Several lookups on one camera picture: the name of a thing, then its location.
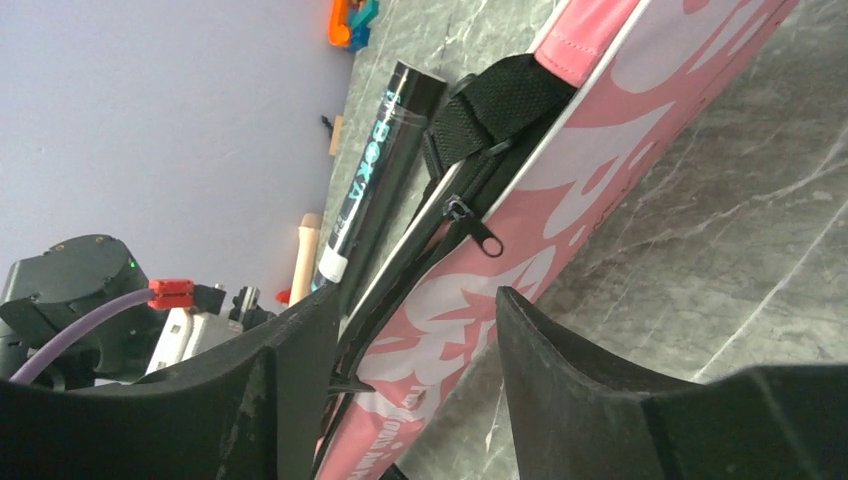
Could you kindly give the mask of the black shuttlecock tube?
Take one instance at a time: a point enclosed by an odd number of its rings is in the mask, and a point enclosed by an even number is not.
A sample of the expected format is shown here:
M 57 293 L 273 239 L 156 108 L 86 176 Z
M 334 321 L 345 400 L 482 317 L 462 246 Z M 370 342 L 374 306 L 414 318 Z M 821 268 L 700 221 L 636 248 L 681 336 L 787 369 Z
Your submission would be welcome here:
M 447 82 L 399 60 L 343 197 L 311 283 L 339 284 L 354 271 L 354 256 L 373 247 L 391 196 L 414 163 L 419 143 Z

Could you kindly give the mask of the pink racket bag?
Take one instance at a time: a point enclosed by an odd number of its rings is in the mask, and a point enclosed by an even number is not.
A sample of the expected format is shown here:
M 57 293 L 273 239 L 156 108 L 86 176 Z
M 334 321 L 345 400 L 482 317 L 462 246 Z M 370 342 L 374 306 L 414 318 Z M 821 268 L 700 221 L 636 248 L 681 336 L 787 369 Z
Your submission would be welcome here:
M 530 49 L 467 79 L 422 150 L 430 184 L 348 318 L 320 479 L 375 479 L 793 9 L 790 1 L 564 1 Z

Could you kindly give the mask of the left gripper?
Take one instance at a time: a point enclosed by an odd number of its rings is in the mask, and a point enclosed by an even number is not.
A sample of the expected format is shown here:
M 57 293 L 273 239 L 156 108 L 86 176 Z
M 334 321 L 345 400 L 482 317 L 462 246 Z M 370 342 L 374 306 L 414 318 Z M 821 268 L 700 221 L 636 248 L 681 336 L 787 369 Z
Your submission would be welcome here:
M 14 262 L 1 293 L 1 376 L 90 311 L 148 278 L 105 234 Z M 40 387 L 1 385 L 5 479 L 308 479 L 334 363 L 338 290 L 132 385 L 165 323 L 141 304 L 54 360 Z

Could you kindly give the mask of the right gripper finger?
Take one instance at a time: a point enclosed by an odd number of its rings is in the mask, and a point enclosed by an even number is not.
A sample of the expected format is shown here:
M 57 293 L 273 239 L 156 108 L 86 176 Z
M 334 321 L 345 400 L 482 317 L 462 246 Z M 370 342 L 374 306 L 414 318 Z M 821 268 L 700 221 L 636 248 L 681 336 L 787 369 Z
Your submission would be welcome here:
M 519 292 L 496 323 L 523 479 L 843 479 L 845 365 L 765 365 L 707 384 L 617 356 Z

